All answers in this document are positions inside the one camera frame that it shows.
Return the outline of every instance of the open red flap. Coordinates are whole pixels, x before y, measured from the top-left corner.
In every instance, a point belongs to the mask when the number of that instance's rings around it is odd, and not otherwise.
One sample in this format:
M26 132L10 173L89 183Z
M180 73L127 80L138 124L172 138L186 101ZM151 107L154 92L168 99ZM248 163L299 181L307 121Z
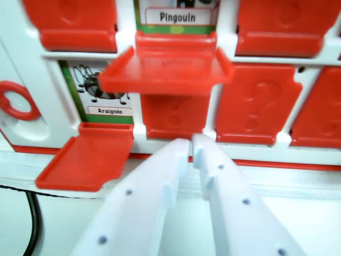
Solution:
M98 191L121 176L133 146L133 126L81 123L36 179L38 188Z
M212 86L228 83L232 63L220 48L216 34L144 35L100 75L105 92L205 95Z

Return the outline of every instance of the black cable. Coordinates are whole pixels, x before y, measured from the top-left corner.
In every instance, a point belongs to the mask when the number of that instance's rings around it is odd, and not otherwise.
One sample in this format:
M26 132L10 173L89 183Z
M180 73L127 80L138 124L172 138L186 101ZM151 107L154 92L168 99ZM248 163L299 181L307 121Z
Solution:
M26 191L26 196L27 196L28 204L30 206L30 211L31 211L32 231L31 231L30 241L26 247L26 250L23 256L31 256L42 234L43 221L42 221L42 214L40 212L40 207L39 207L36 194L32 191Z
M5 189L10 189L10 190L14 190L14 191L19 191L19 192L30 192L31 190L27 190L27 189L22 189L22 188L14 188L14 187L10 187L10 186L4 186L4 185L0 185L0 188L5 188ZM51 197L62 197L62 198L75 198L75 199L83 199L83 197L72 197L72 196L57 196L57 195L52 195L52 194L47 194L47 193L41 193L41 192L34 192L36 195L38 196L51 196ZM97 199L97 197L89 197L88 199Z

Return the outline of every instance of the white plastic frame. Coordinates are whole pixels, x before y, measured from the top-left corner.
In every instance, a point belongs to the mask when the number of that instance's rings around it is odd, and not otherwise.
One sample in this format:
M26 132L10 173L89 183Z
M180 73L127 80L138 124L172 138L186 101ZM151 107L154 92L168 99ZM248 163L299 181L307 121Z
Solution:
M58 60L100 59L111 61L129 46L135 47L136 23L133 1L116 0L118 10L117 53L46 51L41 46L37 29L26 17L21 1L0 0L0 2L3 6L0 9L0 24L11 24L0 27L0 39L18 77L20 77L21 84L29 90L42 113L48 134L43 139L38 139L39 136L34 139L32 136L25 137L25 130L18 135L3 125L1 125L1 129L14 145L61 148L71 136L78 134L77 127L80 118L62 76ZM323 48L315 58L236 57L238 8L238 0L221 1L216 29L217 46L221 47L233 62L288 63L297 69L304 66L305 71L303 73L296 72L294 76L295 81L301 82L303 90L282 131L277 134L274 146L221 143L222 148L233 159L340 165L341 154L338 149L290 147L289 130L323 66L341 66L341 61L337 60L341 53L341 38L339 37L341 13L334 26L326 33ZM216 139L215 115L221 89L222 85L213 87L206 125L203 130L204 134L214 140ZM131 94L131 104L134 118L132 152L153 154L167 141L147 139L139 94Z

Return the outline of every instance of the spider illustration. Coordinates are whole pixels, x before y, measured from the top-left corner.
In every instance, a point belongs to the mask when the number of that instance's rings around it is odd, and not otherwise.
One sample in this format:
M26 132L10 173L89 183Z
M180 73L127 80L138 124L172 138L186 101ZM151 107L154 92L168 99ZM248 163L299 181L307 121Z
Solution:
M91 96L95 97L92 99L92 102L97 102L97 99L105 99L105 100L117 100L119 99L119 103L121 105L126 105L127 103L122 101L122 97L125 93L122 92L116 92L116 93L106 93L103 92L100 88L98 76L102 72L102 70L93 73L91 69L88 66L79 65L73 66L72 71L74 72L74 76L78 82L77 91L79 93L84 93L85 91L90 94ZM80 82L78 79L77 74L81 75L83 78L83 82Z

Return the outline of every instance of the question mark tile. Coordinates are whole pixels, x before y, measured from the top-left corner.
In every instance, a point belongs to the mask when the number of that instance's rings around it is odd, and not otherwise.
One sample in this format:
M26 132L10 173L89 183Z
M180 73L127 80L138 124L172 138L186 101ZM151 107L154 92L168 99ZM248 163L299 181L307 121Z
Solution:
M295 67L240 63L223 87L217 112L217 141L273 145L301 90Z
M172 140L191 139L206 123L209 95L141 95L147 137Z
M292 146L341 148L341 68L322 70L292 126Z

